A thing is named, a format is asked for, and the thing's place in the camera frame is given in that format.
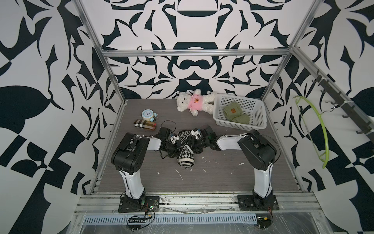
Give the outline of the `houndstooth black white garment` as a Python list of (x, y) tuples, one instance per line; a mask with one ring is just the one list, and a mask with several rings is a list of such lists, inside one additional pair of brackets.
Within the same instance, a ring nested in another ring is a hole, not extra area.
[(184, 168), (191, 168), (195, 164), (194, 152), (192, 150), (194, 136), (190, 130), (183, 130), (178, 134), (178, 164)]

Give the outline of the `green knitted scarf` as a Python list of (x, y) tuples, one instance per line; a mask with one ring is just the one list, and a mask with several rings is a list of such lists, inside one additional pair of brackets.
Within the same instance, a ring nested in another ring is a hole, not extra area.
[(249, 115), (240, 115), (233, 118), (231, 121), (239, 124), (249, 124), (251, 117)]
[(243, 111), (240, 107), (240, 105), (233, 101), (228, 106), (223, 107), (223, 113), (225, 117), (231, 121), (233, 118), (242, 115)]

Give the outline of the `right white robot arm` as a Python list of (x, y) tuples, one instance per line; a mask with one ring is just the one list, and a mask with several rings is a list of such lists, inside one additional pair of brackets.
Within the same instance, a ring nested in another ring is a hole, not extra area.
[(272, 188), (272, 168), (277, 150), (262, 134), (256, 130), (239, 135), (218, 136), (209, 125), (203, 129), (194, 129), (188, 137), (187, 145), (194, 153), (204, 148), (216, 151), (241, 150), (254, 169), (254, 188), (251, 195), (238, 195), (238, 206), (242, 211), (277, 210), (278, 202)]

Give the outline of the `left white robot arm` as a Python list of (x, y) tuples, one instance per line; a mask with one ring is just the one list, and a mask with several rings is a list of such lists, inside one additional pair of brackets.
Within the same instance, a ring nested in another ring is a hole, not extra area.
[(125, 192), (120, 196), (119, 213), (134, 213), (146, 210), (146, 190), (141, 181), (140, 168), (148, 151), (166, 152), (169, 156), (181, 149), (179, 142), (167, 138), (140, 136), (127, 133), (112, 155), (111, 163), (122, 176)]

